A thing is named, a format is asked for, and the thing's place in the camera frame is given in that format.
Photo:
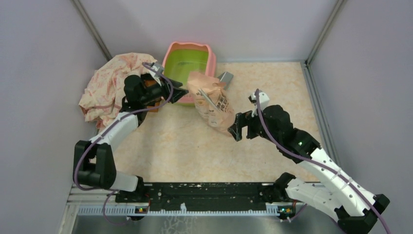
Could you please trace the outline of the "pink and green litter box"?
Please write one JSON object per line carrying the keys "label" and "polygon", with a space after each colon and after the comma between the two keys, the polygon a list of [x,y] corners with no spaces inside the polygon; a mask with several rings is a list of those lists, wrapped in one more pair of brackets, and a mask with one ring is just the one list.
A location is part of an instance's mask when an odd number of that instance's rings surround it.
{"label": "pink and green litter box", "polygon": [[183,88],[190,92],[180,98],[177,103],[184,106],[194,106],[193,93],[201,88],[206,92],[212,88],[218,79],[214,78],[216,55],[207,44],[194,42],[173,42],[163,60],[164,75],[181,82]]}

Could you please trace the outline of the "white bag sealing clip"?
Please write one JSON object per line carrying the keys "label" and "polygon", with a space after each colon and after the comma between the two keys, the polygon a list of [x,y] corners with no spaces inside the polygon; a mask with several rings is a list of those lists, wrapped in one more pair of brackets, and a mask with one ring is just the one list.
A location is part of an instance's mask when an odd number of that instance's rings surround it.
{"label": "white bag sealing clip", "polygon": [[218,112],[222,112],[221,106],[218,105],[218,101],[211,99],[211,97],[204,90],[199,89],[198,91],[210,106],[212,106]]}

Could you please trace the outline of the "pink cat litter bag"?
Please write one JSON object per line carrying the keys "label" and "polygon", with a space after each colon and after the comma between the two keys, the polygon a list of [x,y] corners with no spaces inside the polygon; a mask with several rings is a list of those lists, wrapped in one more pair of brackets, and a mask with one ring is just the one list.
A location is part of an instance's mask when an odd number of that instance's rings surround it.
{"label": "pink cat litter bag", "polygon": [[218,78],[196,71],[189,73],[187,81],[187,89],[201,118],[217,132],[230,136],[228,128],[235,122],[235,112],[224,85]]}

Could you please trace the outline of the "metal litter scoop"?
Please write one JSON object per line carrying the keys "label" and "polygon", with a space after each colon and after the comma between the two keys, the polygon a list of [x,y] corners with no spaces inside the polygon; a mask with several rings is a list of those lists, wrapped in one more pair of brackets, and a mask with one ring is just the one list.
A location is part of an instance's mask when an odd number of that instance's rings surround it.
{"label": "metal litter scoop", "polygon": [[220,82],[224,83],[224,90],[227,90],[229,87],[230,82],[232,81],[234,75],[228,71],[223,72],[218,76]]}

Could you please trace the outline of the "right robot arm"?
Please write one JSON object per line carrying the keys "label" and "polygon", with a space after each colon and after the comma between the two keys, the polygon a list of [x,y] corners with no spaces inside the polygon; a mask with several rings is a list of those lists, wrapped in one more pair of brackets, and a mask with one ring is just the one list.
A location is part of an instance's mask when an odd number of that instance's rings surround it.
{"label": "right robot arm", "polygon": [[265,138],[297,165],[308,170],[323,185],[322,189],[303,182],[292,174],[282,174],[272,187],[272,195],[280,201],[295,199],[323,212],[347,234],[367,234],[377,222],[390,233],[382,213],[389,205],[383,194],[373,194],[346,174],[308,132],[295,128],[290,115],[279,105],[262,111],[238,113],[228,132],[236,141]]}

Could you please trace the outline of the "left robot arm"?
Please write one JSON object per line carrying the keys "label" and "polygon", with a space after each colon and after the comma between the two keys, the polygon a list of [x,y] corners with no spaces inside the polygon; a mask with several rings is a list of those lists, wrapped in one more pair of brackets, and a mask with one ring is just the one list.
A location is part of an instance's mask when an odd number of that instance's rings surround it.
{"label": "left robot arm", "polygon": [[188,93],[182,83],[168,78],[147,86],[152,75],[130,75],[124,80],[125,96],[115,120],[90,140],[80,140],[75,145],[73,181],[84,191],[104,189],[126,191],[135,202],[145,198],[146,188],[139,176],[119,172],[113,153],[120,143],[145,120],[148,111],[158,107],[161,99],[175,103]]}

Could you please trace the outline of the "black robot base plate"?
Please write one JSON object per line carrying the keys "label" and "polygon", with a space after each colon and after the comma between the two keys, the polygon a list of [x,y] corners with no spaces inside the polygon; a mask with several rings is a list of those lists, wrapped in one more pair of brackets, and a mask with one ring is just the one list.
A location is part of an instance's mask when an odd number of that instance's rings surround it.
{"label": "black robot base plate", "polygon": [[154,182],[138,185],[134,192],[120,191],[117,203],[149,203],[150,211],[190,212],[264,211],[267,204],[291,203],[272,183],[263,182]]}

